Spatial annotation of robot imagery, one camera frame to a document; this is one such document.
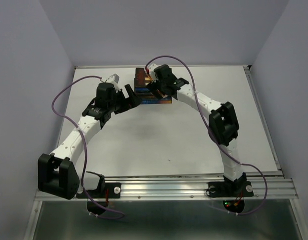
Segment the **brown orange book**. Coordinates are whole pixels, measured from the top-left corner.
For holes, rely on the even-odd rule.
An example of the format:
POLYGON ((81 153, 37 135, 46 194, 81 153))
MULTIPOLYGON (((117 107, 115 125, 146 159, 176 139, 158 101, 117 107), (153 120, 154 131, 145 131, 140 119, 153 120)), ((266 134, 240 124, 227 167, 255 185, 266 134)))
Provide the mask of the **brown orange book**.
POLYGON ((147 76, 143 68, 137 67, 135 69, 134 86, 136 88, 145 88, 150 81, 151 79, 147 76))

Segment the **green and blue book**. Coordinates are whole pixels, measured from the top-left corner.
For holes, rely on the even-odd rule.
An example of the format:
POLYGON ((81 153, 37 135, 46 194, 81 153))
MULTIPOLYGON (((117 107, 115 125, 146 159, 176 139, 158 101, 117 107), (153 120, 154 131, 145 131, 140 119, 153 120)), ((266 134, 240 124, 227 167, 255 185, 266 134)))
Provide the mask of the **green and blue book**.
POLYGON ((148 88, 145 88, 145 87, 136 87, 136 88, 134 88, 134 91, 136 92, 136 93, 149 93, 150 92, 150 90, 148 89, 148 88))

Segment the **Jane Eyre blue book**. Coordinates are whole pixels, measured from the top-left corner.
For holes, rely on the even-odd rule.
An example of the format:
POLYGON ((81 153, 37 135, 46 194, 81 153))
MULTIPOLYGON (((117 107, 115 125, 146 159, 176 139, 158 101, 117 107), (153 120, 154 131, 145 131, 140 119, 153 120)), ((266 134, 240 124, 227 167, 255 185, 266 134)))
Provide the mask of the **Jane Eyre blue book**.
POLYGON ((172 98, 171 97, 166 97, 166 98, 161 98, 158 99, 154 96, 146 96, 146 97, 141 97, 142 104, 143 105, 153 105, 153 104, 171 104, 172 103, 172 98))

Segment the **yellow orange book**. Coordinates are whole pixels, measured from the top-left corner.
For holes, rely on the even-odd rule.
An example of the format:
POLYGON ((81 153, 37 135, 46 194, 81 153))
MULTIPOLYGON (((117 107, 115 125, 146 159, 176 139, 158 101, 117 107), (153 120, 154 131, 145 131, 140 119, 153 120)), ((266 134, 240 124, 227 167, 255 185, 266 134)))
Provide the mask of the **yellow orange book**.
POLYGON ((161 90, 161 84, 158 80, 153 79, 150 74, 146 74, 145 86, 157 99, 165 99, 167 95, 161 90))

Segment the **A Tale of Two Cities book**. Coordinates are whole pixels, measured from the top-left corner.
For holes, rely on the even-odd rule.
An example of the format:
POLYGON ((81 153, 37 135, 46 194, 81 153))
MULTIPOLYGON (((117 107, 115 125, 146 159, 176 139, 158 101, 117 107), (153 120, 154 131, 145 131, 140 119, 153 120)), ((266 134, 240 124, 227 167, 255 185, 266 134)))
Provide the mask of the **A Tale of Two Cities book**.
POLYGON ((136 92, 135 94, 142 99, 156 99, 154 94, 152 94, 151 92, 136 92))

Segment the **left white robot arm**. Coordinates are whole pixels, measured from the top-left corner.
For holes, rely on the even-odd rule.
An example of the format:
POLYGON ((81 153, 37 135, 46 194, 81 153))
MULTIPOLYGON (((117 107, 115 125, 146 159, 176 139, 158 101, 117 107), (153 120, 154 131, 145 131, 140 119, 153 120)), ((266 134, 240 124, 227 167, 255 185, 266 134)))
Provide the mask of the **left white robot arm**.
POLYGON ((87 105, 74 129, 50 154, 38 159, 38 189, 67 200, 82 190, 75 165, 87 150, 88 142, 99 133, 112 114, 120 114, 141 104, 131 85, 125 85, 127 96, 114 82, 101 82, 96 96, 87 105))

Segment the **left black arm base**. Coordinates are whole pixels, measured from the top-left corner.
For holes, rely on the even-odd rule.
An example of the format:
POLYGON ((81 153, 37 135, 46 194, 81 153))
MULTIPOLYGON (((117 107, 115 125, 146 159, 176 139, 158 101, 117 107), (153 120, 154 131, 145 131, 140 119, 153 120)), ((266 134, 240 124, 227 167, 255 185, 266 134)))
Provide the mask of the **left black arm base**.
MULTIPOLYGON (((88 194, 93 199, 101 199, 103 201, 98 201, 97 203, 102 205, 103 207, 109 207, 109 199, 119 199, 121 193, 121 183, 120 182, 106 182, 105 176, 99 173, 87 171, 88 174, 92 174, 96 179, 97 187, 96 189, 87 190, 88 194)), ((106 210, 97 207, 91 201, 87 202, 87 210, 94 215, 102 215, 106 212, 106 210)))

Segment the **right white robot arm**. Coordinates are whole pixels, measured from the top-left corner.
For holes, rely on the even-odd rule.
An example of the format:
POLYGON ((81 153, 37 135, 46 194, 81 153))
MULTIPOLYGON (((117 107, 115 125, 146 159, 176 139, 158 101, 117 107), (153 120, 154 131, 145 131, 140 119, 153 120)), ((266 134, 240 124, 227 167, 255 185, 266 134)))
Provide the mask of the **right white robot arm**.
POLYGON ((205 96, 183 78, 177 78, 172 69, 164 65, 151 64, 145 67, 151 79, 147 88, 159 99, 173 97, 197 110, 207 124, 209 137, 218 146, 224 167, 224 191, 235 195, 246 181, 241 163, 238 161, 236 138, 239 124, 234 106, 230 102, 221 103, 205 96))

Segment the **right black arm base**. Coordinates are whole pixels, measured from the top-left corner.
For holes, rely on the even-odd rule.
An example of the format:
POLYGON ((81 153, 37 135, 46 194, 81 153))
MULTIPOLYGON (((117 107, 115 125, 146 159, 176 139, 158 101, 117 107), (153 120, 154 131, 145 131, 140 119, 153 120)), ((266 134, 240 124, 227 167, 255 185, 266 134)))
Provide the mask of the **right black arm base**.
POLYGON ((252 184, 247 181, 246 173, 234 181, 224 177, 223 181, 211 181, 207 183, 205 190, 207 196, 211 198, 225 198, 223 206, 231 213, 241 214, 245 208, 243 198, 254 196, 252 184))

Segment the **aluminium mounting rail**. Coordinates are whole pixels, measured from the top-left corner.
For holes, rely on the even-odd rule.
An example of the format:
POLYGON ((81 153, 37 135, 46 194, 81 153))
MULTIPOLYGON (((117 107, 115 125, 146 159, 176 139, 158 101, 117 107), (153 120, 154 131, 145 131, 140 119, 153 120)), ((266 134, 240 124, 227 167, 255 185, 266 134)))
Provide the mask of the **aluminium mounting rail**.
MULTIPOLYGON (((167 177, 107 177, 107 184, 120 183, 120 198, 116 201, 207 201, 209 182, 219 182, 215 175, 167 176, 167 177)), ((266 177, 268 200, 298 199, 292 179, 283 176, 266 177)))

